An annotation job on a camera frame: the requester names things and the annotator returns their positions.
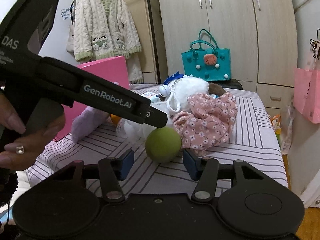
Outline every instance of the pink shopping bag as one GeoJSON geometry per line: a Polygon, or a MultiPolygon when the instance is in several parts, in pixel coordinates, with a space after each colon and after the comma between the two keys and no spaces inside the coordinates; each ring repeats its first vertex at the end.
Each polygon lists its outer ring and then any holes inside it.
{"type": "MultiPolygon", "coordinates": [[[[126,89],[130,89],[127,65],[124,56],[100,59],[78,65],[77,67],[92,74],[95,74],[96,76],[99,76],[100,78],[103,78],[110,82],[118,82],[120,86],[126,89]]],[[[71,132],[71,125],[73,120],[78,115],[80,115],[86,107],[86,105],[83,105],[76,101],[74,102],[72,108],[68,106],[63,106],[64,113],[66,115],[66,125],[57,134],[57,136],[54,138],[54,141],[57,142],[61,140],[71,132]]]]}
{"type": "MultiPolygon", "coordinates": [[[[295,70],[293,105],[306,119],[320,123],[320,61],[313,57],[313,48],[311,46],[305,68],[295,70]]],[[[320,41],[317,41],[316,56],[319,50],[320,41]]]]}

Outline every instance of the striped tablecloth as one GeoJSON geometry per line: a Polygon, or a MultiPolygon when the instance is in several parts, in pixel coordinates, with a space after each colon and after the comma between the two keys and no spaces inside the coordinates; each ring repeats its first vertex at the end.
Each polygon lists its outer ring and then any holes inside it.
{"type": "MultiPolygon", "coordinates": [[[[132,84],[132,91],[142,94],[147,91],[157,92],[157,84],[132,84]]],[[[223,145],[212,147],[208,156],[220,163],[232,164],[235,159],[242,159],[264,172],[277,182],[287,187],[284,163],[275,133],[268,114],[257,93],[227,89],[235,97],[239,106],[236,125],[230,140],[223,145]]],[[[73,143],[70,135],[59,142],[51,142],[38,157],[35,165],[27,171],[31,186],[47,178],[55,171],[74,160],[83,160],[85,164],[97,163],[105,157],[119,157],[132,147],[128,140],[116,136],[115,127],[110,121],[98,127],[92,134],[73,143]]],[[[158,164],[153,162],[140,142],[133,147],[134,165],[124,182],[120,182],[123,192],[165,194],[193,192],[196,183],[190,179],[183,165],[181,156],[173,162],[158,164]]],[[[101,195],[98,180],[88,180],[87,188],[101,195]]],[[[230,180],[218,181],[216,196],[230,188],[230,180]]]]}

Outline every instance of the human hand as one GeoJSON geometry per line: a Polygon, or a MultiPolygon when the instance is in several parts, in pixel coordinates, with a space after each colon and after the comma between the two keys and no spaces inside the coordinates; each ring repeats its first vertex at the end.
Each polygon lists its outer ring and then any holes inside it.
{"type": "MultiPolygon", "coordinates": [[[[63,129],[65,121],[65,115],[63,114],[46,128],[7,144],[4,147],[5,151],[0,153],[0,168],[24,171],[32,166],[36,158],[44,151],[44,147],[63,129]],[[24,154],[17,154],[16,149],[21,146],[23,146],[25,152],[24,154]]],[[[26,131],[22,120],[3,93],[0,93],[0,124],[20,134],[26,131]]]]}

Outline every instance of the teal felt tote bag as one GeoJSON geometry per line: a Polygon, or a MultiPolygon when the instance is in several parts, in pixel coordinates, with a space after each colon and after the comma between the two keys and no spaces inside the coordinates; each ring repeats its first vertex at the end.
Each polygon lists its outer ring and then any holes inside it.
{"type": "Polygon", "coordinates": [[[199,32],[199,38],[190,43],[190,50],[181,54],[185,74],[202,78],[206,81],[220,81],[231,79],[231,58],[230,49],[220,49],[213,36],[205,29],[199,32]],[[202,31],[210,36],[215,44],[200,40],[202,31]],[[199,49],[194,49],[193,45],[199,43],[199,49]],[[210,46],[203,49],[201,44],[210,46]]]}

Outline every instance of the metal screw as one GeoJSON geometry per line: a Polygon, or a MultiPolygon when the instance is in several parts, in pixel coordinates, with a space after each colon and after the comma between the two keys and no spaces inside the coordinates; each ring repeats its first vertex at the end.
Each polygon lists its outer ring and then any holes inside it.
{"type": "Polygon", "coordinates": [[[206,191],[198,191],[195,193],[197,199],[208,199],[210,196],[210,193],[206,191]]]}
{"type": "Polygon", "coordinates": [[[123,196],[123,194],[119,191],[110,191],[107,193],[108,199],[119,199],[123,196]]]}
{"type": "Polygon", "coordinates": [[[155,199],[155,203],[162,203],[162,202],[163,202],[163,200],[161,198],[156,198],[155,199]]]}

